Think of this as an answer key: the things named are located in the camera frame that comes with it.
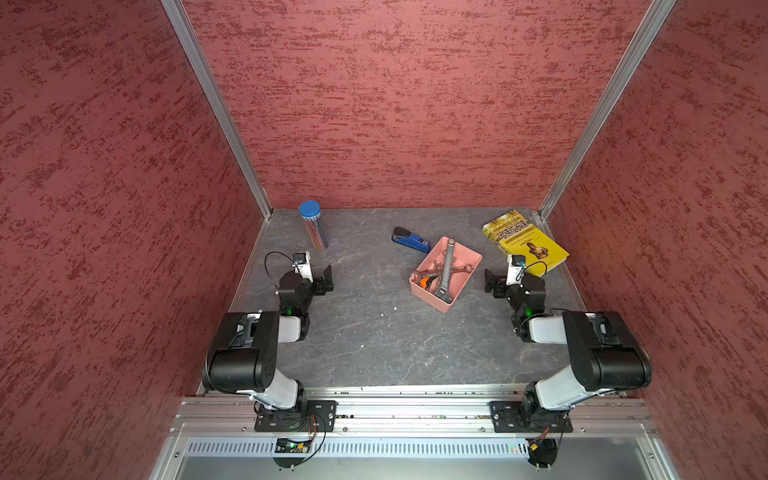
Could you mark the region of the blue capped clear tube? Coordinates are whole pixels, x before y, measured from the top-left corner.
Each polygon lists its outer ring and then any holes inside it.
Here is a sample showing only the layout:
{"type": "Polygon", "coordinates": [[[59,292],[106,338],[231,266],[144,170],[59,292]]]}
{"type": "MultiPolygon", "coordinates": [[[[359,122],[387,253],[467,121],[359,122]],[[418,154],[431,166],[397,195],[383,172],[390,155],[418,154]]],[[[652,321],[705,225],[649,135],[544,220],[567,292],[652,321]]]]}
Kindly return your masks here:
{"type": "Polygon", "coordinates": [[[315,200],[308,200],[299,206],[299,213],[304,221],[314,248],[323,252],[328,248],[328,237],[321,215],[321,206],[315,200]]]}

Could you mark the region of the control board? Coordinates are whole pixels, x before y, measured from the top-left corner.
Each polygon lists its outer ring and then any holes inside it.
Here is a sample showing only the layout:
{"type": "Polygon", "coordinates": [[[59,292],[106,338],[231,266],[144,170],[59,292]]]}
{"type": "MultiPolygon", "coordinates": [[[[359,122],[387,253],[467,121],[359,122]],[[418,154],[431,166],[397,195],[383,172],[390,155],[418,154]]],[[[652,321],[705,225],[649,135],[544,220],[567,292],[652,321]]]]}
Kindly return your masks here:
{"type": "Polygon", "coordinates": [[[313,441],[311,439],[298,441],[278,438],[272,460],[279,468],[294,469],[311,457],[312,449],[313,441]]]}
{"type": "Polygon", "coordinates": [[[528,445],[528,463],[537,469],[550,469],[558,456],[558,443],[553,439],[540,439],[528,445]]]}

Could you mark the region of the aluminium front rail frame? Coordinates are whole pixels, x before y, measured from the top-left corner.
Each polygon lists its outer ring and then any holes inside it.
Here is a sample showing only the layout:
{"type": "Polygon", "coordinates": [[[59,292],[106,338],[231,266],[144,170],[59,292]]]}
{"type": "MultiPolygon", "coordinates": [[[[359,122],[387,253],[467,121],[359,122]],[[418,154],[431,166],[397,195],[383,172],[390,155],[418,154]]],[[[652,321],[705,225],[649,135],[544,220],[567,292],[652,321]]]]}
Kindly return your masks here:
{"type": "Polygon", "coordinates": [[[176,479],[194,456],[267,458],[278,438],[313,441],[310,458],[529,458],[528,445],[553,439],[626,440],[652,479],[678,474],[646,403],[625,394],[588,399],[569,412],[572,433],[496,433],[488,403],[521,401],[521,384],[311,388],[309,400],[338,403],[334,430],[255,432],[263,409],[241,396],[207,393],[181,401],[151,474],[176,479]]]}

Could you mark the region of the left corner aluminium post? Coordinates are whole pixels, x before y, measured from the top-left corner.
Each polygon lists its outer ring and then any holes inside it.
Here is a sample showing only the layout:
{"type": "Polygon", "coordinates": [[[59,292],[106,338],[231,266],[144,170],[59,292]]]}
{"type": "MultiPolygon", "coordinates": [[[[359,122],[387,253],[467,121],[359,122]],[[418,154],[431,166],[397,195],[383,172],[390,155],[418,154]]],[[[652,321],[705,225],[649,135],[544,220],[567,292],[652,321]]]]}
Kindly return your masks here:
{"type": "Polygon", "coordinates": [[[260,212],[263,218],[266,221],[269,221],[273,216],[273,207],[260,179],[258,178],[258,174],[253,166],[253,162],[251,161],[245,143],[235,125],[231,112],[205,57],[183,2],[179,0],[162,0],[161,4],[246,183],[259,206],[260,212]]]}

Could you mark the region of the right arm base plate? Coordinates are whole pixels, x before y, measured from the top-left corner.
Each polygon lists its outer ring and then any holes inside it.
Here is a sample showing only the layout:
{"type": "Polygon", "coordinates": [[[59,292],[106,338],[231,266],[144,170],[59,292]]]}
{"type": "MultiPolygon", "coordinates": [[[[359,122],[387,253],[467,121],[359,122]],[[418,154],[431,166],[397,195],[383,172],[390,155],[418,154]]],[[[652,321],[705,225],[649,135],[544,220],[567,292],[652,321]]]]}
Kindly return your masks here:
{"type": "Polygon", "coordinates": [[[521,401],[492,401],[488,403],[490,419],[496,433],[539,435],[572,433],[568,411],[551,411],[521,401]]]}

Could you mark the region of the left control board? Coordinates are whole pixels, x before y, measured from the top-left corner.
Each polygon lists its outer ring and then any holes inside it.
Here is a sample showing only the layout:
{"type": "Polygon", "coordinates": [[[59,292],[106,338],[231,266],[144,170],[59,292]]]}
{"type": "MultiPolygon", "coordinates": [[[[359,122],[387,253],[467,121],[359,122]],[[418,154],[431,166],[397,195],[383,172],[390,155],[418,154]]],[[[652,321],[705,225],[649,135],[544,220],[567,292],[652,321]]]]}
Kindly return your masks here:
{"type": "Polygon", "coordinates": [[[278,438],[272,460],[279,468],[294,469],[311,457],[312,449],[313,441],[311,439],[298,441],[278,438]]]}

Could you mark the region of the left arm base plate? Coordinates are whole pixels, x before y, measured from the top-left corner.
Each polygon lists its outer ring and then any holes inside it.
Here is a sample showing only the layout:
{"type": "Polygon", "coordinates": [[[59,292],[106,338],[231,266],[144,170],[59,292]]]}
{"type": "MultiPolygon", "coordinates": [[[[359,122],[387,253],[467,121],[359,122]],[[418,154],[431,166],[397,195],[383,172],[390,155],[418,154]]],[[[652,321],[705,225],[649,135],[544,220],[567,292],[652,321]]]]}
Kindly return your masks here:
{"type": "Polygon", "coordinates": [[[259,411],[255,432],[327,433],[334,430],[338,403],[333,400],[308,400],[298,409],[259,411]]]}

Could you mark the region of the right corner aluminium post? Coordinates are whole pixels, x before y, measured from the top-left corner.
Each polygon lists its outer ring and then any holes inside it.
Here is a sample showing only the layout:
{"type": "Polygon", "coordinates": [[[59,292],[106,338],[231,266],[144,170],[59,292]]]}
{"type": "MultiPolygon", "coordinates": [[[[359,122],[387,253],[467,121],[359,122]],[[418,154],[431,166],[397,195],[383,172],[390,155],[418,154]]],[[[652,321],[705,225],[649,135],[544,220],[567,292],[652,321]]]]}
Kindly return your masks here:
{"type": "Polygon", "coordinates": [[[675,4],[675,0],[653,0],[650,3],[582,133],[538,210],[539,217],[544,223],[554,211],[675,4]]]}

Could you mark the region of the yellow book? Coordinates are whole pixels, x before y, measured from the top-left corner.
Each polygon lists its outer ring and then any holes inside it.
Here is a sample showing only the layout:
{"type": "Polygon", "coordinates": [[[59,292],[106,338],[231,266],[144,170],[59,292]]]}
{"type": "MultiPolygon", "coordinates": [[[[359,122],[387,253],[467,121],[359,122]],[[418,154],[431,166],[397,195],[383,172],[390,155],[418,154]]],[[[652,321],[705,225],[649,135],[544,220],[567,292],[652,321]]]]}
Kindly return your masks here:
{"type": "Polygon", "coordinates": [[[545,275],[569,257],[563,247],[517,210],[486,223],[482,233],[505,255],[524,256],[527,273],[536,276],[545,275]]]}

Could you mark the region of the corner aluminium post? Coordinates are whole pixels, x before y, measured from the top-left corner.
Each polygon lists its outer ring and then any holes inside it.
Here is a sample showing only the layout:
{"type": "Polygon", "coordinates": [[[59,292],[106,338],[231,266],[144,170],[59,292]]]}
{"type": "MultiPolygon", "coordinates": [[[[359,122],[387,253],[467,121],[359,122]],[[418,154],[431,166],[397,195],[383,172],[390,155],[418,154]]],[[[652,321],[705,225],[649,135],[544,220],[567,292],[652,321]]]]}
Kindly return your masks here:
{"type": "Polygon", "coordinates": [[[253,162],[251,161],[245,143],[235,125],[231,112],[205,57],[183,2],[179,0],[162,0],[161,4],[246,183],[259,206],[260,212],[263,218],[266,221],[269,221],[273,216],[273,207],[260,179],[258,178],[258,174],[253,166],[253,162]]]}
{"type": "Polygon", "coordinates": [[[539,217],[544,223],[554,211],[675,4],[675,0],[653,0],[650,3],[582,133],[538,210],[539,217]]]}

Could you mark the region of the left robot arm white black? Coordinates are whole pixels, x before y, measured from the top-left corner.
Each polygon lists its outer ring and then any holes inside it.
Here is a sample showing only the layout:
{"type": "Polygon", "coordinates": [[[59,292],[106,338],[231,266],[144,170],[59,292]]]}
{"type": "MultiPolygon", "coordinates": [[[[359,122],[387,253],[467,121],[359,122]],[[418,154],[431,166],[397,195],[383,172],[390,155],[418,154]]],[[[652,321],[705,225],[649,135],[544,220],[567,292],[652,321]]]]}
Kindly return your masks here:
{"type": "Polygon", "coordinates": [[[304,387],[277,368],[278,346],[306,339],[312,300],[333,290],[330,266],[314,280],[290,271],[278,284],[277,310],[225,314],[204,361],[204,388],[245,395],[271,411],[305,413],[304,387]]]}

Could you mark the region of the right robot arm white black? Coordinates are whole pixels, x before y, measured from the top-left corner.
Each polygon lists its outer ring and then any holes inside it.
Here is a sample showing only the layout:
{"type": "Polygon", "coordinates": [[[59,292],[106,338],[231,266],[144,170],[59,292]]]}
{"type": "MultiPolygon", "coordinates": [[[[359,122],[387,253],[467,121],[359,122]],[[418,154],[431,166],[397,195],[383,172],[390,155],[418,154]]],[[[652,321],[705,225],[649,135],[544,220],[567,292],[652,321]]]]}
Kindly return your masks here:
{"type": "Polygon", "coordinates": [[[650,384],[649,356],[619,313],[568,309],[548,313],[544,279],[525,270],[504,277],[485,270],[484,289],[507,300],[522,341],[564,345],[568,350],[568,366],[526,387],[518,407],[523,422],[555,418],[592,397],[650,384]]]}

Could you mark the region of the pink storage box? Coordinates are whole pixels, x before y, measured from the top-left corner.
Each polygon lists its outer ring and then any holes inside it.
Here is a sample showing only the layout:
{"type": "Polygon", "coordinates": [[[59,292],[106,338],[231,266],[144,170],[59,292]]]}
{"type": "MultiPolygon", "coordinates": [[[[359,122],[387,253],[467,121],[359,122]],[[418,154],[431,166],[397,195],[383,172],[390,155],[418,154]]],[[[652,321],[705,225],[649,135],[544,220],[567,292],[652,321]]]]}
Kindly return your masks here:
{"type": "Polygon", "coordinates": [[[448,313],[479,269],[481,260],[480,253],[442,237],[410,274],[411,293],[437,311],[448,313]]]}

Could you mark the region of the right control board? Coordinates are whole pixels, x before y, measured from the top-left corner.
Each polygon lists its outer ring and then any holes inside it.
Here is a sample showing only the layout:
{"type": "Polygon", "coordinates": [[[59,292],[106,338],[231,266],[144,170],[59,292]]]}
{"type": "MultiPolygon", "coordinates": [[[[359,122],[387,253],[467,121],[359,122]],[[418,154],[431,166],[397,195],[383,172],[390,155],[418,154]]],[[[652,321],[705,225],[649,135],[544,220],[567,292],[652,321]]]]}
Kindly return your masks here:
{"type": "Polygon", "coordinates": [[[558,456],[558,443],[553,439],[540,439],[528,445],[528,463],[537,469],[550,469],[558,456]]]}

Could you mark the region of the long silver combination wrench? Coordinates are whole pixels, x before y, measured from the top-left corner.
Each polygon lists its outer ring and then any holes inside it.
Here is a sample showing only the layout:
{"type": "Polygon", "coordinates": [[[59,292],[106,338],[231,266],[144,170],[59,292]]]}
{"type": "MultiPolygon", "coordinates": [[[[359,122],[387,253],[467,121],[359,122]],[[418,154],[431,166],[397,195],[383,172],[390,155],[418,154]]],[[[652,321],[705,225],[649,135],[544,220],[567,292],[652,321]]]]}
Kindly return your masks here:
{"type": "Polygon", "coordinates": [[[435,291],[435,296],[446,304],[451,304],[453,302],[453,297],[451,296],[449,289],[452,275],[451,271],[453,265],[454,249],[455,240],[453,238],[449,238],[445,250],[442,277],[440,278],[440,283],[435,291]]]}

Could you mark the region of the blue stapler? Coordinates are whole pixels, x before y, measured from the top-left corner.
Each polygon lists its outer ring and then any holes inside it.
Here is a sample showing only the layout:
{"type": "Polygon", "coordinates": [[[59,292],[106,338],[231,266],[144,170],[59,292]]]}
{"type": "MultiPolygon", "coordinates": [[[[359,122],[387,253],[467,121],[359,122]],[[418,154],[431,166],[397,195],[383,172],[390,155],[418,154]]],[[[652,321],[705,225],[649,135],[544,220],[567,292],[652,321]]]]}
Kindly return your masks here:
{"type": "Polygon", "coordinates": [[[403,227],[394,228],[391,240],[399,245],[406,246],[423,253],[429,253],[432,249],[429,241],[416,234],[413,234],[410,230],[407,230],[403,227]]]}

